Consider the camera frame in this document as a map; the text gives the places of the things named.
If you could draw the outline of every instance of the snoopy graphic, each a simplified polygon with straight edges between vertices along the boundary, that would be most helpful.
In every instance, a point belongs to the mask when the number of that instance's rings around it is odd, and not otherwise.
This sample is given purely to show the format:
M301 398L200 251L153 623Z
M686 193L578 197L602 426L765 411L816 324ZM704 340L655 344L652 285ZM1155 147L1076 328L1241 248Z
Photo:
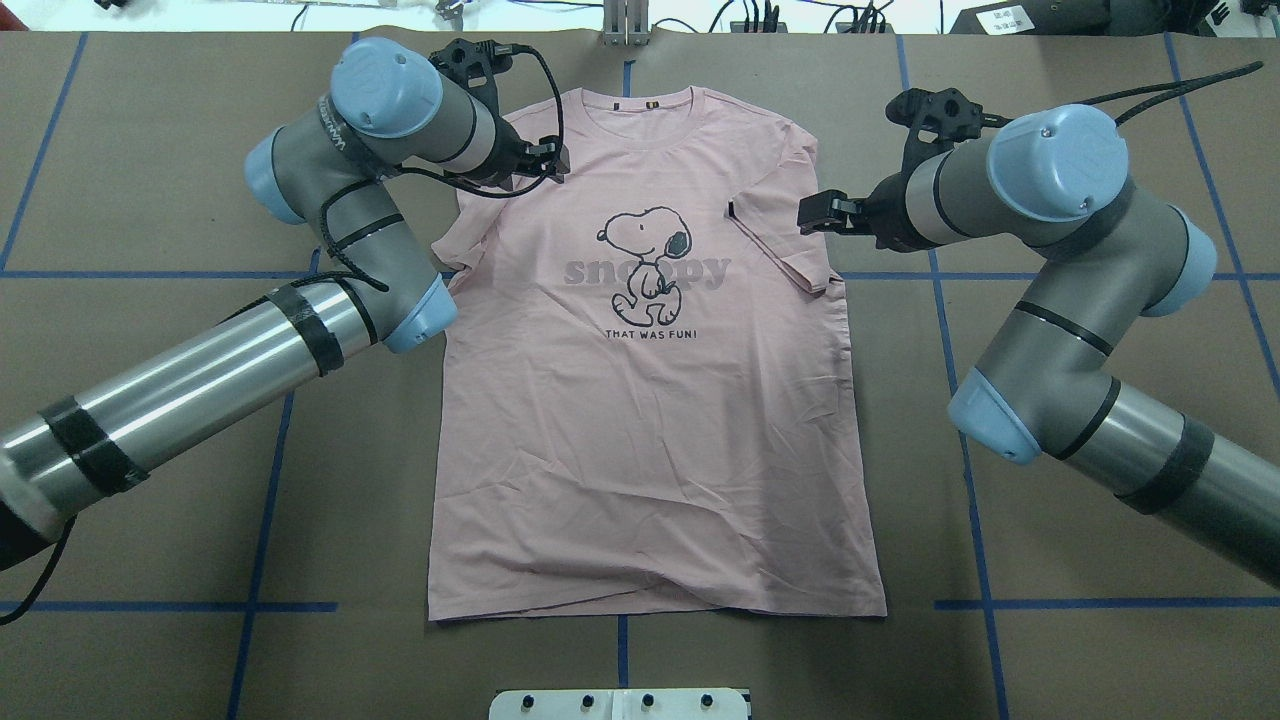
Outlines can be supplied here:
M627 293L613 296L613 311L637 328L669 325L680 315L680 287L667 279L658 261L689 255L692 242L680 213L660 205L643 213L618 213L595 240L639 260L627 277Z

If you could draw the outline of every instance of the black tape band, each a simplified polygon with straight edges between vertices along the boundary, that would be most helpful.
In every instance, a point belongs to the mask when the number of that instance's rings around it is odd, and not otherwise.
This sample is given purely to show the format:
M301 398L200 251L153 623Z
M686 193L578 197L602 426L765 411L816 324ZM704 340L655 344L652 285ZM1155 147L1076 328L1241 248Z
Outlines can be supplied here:
M384 228L388 228L390 225L394 225L396 223L403 223L403 222L404 222L404 215L401 215L399 213L396 213L396 214L392 214L392 215L387 215L385 218L383 218L380 220L374 220L374 222L369 223L367 225L360 228L358 231L347 234L346 237L343 237L342 240L339 240L338 242L335 242L333 247L334 247L334 250L346 250L346 249L351 247L352 245L356 245L361 240L365 240L366 237L374 234L375 232L378 232L380 229L384 229Z
M1066 446L1066 450L1055 454L1053 457L1056 460L1066 460L1068 457L1075 455L1078 450L1084 447L1084 443L1089 442L1093 433L1098 432L1098 428L1102 427L1102 421L1111 414L1111 409L1115 407L1117 397L1120 397L1120 380L1111 378L1111 389L1107 391L1107 397L1102 401L1102 406L1098 407L1098 411L1089 419L1089 424L1084 425L1084 429L1080 430L1080 434L1076 436L1074 441L1071 441L1071 445Z
M1129 205L1133 204L1133 193L1137 187L1132 178L1126 179L1124 187L1120 188L1120 195L1110 205L1094 213L1088 220L1084 220L1084 224L1075 228L1071 234L1044 247L1032 247L1032 250L1038 252L1041 258L1052 261L1066 260L1093 250L1124 219L1129 211Z
M1023 313L1027 313L1028 315L1034 315L1051 325L1057 325L1064 331L1074 334L1075 337L1083 340L1084 342L1092 345L1098 352L1103 355L1110 356L1111 352L1115 350L1115 347L1112 347L1110 342L1094 334L1093 331L1091 331L1089 328L1079 325L1075 322L1064 318L1047 307L1041 307L1039 305L1036 305L1034 302L1019 300L1018 305L1014 305L1014 310L1021 310Z
M951 222L951 218L947 217L947 211L942 209L942 195L938 192L938 184L942 181L942 168L943 165L947 164L947 160L950 159L951 159L950 152L943 155L942 160L938 161L938 170L933 173L933 206L938 210L938 218L942 218L942 222L946 223L948 228L951 228L951 232L973 240L974 236L957 228L956 224Z
M102 495L124 492L147 479L146 470L129 460L74 397L45 407L40 416L72 462Z
M315 307L307 302L306 297L302 297L301 292L283 286L268 293L266 299L279 307L280 313L284 313L284 316L293 324L293 329L298 331L298 336L302 337L302 342L307 345L311 357L316 361L316 368L320 369L321 378L342 368L347 360L342 356L338 338L329 332L324 320L316 315Z
M320 97L316 102L316 109L320 113L320 124L324 127L325 135L329 136L329 141L338 149L338 152L342 152L343 158L351 161L352 165L356 165L361 174L379 181L401 174L396 165L383 161L376 152L365 145L364 140L360 140L356 128L351 127L347 119L342 117L342 113L334 108L332 97L328 95Z
M0 500L0 561L31 557L50 544Z
M466 152L467 149L471 147L471 141L475 140L476 126L479 126L479 124L480 124L480 115L476 113L476 104L472 102L471 104L471 131L467 132L467 140L462 143L461 147L458 147L458 151L454 152L453 155L449 155L448 158L442 158L439 160L431 160L431 161L435 163L436 165L442 165L444 163L448 163L449 160L456 160L460 155L462 155L463 152Z
M1204 471L1213 452L1213 430L1183 415L1183 437L1152 480L1129 495L1116 497L1143 515L1155 515L1178 501Z
M347 299L356 306L356 313L360 313L360 320L365 323L365 331L369 332L369 345L378 345L378 328L374 327L374 319L369 315L369 307L365 307L365 301L360 299L360 293L351 287L347 278L337 278L334 282L347 293Z

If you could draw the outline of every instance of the white bracket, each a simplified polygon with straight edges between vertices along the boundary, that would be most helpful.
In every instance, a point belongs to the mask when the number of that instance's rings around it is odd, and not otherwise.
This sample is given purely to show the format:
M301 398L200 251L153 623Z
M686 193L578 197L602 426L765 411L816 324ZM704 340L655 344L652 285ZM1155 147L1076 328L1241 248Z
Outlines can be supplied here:
M649 45L649 0L604 0L605 45Z
M751 694L731 688L506 691L489 720L751 720Z

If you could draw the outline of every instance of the light blue cap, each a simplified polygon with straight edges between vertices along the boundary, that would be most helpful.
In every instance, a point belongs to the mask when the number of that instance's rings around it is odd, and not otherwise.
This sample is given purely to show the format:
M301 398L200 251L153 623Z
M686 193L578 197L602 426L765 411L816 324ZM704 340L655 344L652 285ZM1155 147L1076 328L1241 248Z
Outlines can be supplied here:
M1079 220L1120 195L1129 146L1102 110L1062 105L1001 128L987 152L987 177L1000 199L1028 218Z
M1183 272L1174 282L1174 287L1169 290L1169 295L1142 311L1147 318L1162 318L1180 310L1183 305L1204 292L1208 283L1213 281L1213 270L1217 269L1217 247L1213 246L1213 241L1204 234L1204 231L1192 224L1187 213L1178 208L1174 210L1178 210L1183 223L1187 224L1187 260L1183 263Z
M275 146L275 136L284 128L280 126L271 131L271 135L262 138L257 147L248 151L244 158L244 182L248 183L250 192L275 219L291 225L302 224L306 220L289 208L289 202L280 192L280 184L275 182L275 165L271 163L271 149Z
M1027 465L1041 454L1036 437L977 368L969 370L960 383L960 389L947 405L947 415L960 432L1005 460Z
M426 338L449 327L458 316L458 306L453 304L449 288L444 287L444 278L435 275L431 287L417 301L408 316L401 322L399 327L392 331L383 341L392 352L407 352Z
M431 122L444 88L430 60L387 40L347 46L329 77L329 96L351 127L374 137L404 137Z

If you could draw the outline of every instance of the gray robot arm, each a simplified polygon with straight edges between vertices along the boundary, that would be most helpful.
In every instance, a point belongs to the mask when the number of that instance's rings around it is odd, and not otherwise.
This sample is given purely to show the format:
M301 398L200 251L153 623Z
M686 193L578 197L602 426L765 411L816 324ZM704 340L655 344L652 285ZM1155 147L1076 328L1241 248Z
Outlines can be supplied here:
M433 63L384 38L353 44L317 108L246 160L255 196L284 222L310 223L338 270L275 288L0 433L0 570L55 542L81 510L356 352L379 342L403 352L453 320L448 291L380 181L410 172L399 164L416 155L461 187L538 178L518 193L566 165L558 137L531 145L497 114L493 73L535 51L465 41L445 50ZM474 76L486 77L475 96L456 82Z
M932 99L980 117L954 90ZM1046 263L952 398L951 420L1014 462L1042 452L1068 462L1280 585L1280 469L1102 370L1139 315L1176 311L1216 264L1212 241L1129 177L1110 117L1068 105L1019 118L908 161L865 200L805 199L799 224L874 234L900 252L1018 236Z

